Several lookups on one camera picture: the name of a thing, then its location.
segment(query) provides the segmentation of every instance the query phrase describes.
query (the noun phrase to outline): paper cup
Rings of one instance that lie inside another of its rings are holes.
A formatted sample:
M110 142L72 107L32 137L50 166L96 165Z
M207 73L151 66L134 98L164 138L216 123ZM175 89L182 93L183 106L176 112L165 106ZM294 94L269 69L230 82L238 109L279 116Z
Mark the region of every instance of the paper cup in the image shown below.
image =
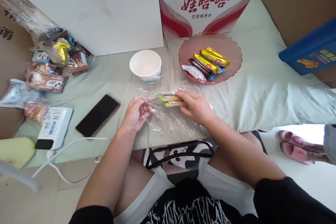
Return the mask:
M153 84L161 78L161 58L151 50L142 50L133 55L129 62L132 73L144 82Z

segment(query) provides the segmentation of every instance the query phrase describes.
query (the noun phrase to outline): bed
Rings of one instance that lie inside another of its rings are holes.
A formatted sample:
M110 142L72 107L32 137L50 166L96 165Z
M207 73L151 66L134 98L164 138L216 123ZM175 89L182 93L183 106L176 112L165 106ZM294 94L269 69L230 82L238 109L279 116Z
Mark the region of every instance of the bed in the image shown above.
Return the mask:
M239 132L293 124L336 124L336 90L314 75L300 76L282 62L278 53L286 48L261 0L251 0L229 34L241 47L241 69L229 80L199 86L215 113ZM162 77L155 84L142 82L128 64L135 52L94 57L91 70L69 77L63 94L48 94L53 106L73 108L63 146L81 138L75 126L106 93L121 101L118 111L96 135L112 138L122 122L137 88L170 89L185 80L178 51L184 38L165 41L156 48L162 59ZM36 140L40 126L26 120L16 137ZM137 134L134 150L194 140L187 134L159 134L145 124ZM81 141L66 149L56 163L93 158L104 154L110 140ZM46 151L36 151L26 167L46 161Z

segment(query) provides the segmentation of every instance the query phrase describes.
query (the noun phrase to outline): hand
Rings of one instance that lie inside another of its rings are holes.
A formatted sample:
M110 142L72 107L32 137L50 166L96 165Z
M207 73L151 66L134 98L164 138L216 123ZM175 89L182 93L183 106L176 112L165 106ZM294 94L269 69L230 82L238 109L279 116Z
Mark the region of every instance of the hand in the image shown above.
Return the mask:
M189 105L189 109L184 106L180 107L181 112L198 124L206 127L208 123L217 118L203 96L191 91L178 91L175 95L181 97Z
M126 109L120 128L136 134L142 128L145 120L153 113L150 106L144 105L144 102L133 99Z

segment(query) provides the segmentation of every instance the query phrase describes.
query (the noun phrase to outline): pink slipper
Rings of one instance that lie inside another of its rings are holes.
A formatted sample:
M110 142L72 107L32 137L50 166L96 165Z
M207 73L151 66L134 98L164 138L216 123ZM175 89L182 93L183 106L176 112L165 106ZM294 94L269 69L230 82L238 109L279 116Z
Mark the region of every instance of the pink slipper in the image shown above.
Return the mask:
M281 143L282 152L296 161L299 161L306 165L314 165L315 161L308 160L308 152L305 149L299 148L295 145L282 142Z
M295 135L293 132L290 131L279 131L279 137L282 139L282 141L293 144L300 148L303 148L305 143L307 143L305 139L298 135Z

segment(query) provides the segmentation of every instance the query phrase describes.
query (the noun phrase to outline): smartphone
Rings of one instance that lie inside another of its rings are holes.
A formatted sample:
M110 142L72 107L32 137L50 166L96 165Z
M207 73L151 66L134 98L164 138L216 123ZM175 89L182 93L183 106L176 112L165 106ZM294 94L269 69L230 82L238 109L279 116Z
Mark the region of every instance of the smartphone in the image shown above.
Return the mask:
M106 94L76 126L76 130L84 137L92 137L119 105L119 102Z

